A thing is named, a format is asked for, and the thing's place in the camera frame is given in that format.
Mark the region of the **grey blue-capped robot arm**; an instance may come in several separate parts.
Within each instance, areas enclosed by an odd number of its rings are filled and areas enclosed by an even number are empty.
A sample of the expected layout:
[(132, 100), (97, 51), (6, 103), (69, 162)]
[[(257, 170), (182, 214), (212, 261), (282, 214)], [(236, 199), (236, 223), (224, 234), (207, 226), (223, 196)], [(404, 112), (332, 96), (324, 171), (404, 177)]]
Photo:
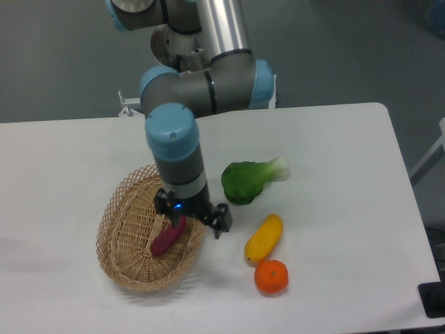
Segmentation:
[(252, 55), (238, 1), (108, 1), (114, 25), (123, 31), (166, 27), (165, 46), (177, 56), (195, 50), (206, 64), (188, 70), (180, 62), (160, 65), (140, 79), (145, 132), (161, 178), (156, 212), (178, 226), (181, 216), (199, 220), (215, 236), (228, 232), (225, 204), (213, 205), (196, 120), (227, 111), (268, 105), (274, 89), (270, 65)]

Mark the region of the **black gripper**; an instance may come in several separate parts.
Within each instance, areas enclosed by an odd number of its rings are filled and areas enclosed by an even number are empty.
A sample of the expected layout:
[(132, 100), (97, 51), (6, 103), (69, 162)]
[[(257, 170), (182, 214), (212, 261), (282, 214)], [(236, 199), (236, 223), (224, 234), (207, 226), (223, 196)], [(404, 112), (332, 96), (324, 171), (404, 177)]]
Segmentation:
[(230, 231), (232, 214), (225, 203), (213, 206), (209, 199), (209, 190), (204, 187), (189, 198), (179, 198), (174, 191), (167, 192), (160, 188), (154, 197), (157, 214), (164, 215), (173, 228), (181, 225), (183, 216), (197, 219), (213, 230), (215, 239)]

